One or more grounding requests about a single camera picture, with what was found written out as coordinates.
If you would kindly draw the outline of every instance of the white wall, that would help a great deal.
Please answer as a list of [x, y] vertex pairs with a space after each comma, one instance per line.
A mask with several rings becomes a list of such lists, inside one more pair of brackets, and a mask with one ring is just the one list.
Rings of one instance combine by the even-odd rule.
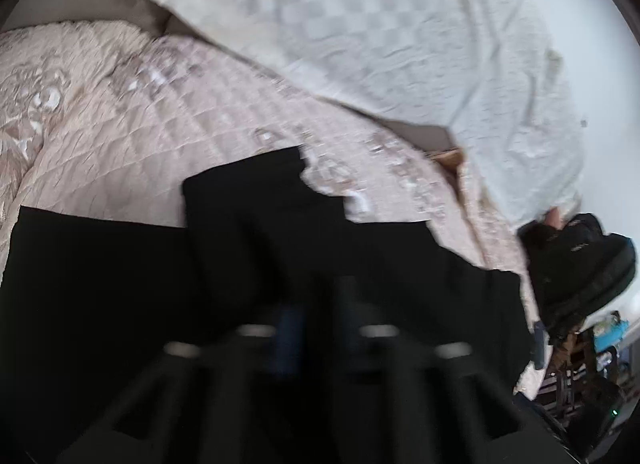
[[[611, 0], [535, 1], [588, 121], [582, 210], [640, 250], [640, 46]], [[639, 320], [640, 280], [606, 310]]]

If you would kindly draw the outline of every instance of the black bag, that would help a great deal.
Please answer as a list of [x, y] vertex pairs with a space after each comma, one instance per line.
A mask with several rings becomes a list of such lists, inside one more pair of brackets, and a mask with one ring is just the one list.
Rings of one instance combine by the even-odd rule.
[[605, 235], [591, 214], [576, 215], [562, 230], [539, 223], [525, 226], [520, 238], [552, 344], [621, 294], [636, 275], [631, 239]]

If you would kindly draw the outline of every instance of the wall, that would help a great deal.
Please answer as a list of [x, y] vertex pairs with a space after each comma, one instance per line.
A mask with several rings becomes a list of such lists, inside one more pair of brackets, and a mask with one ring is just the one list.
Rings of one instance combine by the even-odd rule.
[[[588, 122], [582, 209], [640, 249], [640, 46], [611, 0], [535, 1]], [[606, 310], [640, 320], [640, 280]]]

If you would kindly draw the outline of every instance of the black backpack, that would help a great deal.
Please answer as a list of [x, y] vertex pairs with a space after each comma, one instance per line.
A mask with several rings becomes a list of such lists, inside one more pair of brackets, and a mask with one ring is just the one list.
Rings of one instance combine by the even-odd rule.
[[620, 295], [636, 275], [631, 239], [605, 235], [591, 214], [576, 215], [562, 230], [530, 224], [520, 238], [540, 317], [553, 345]]

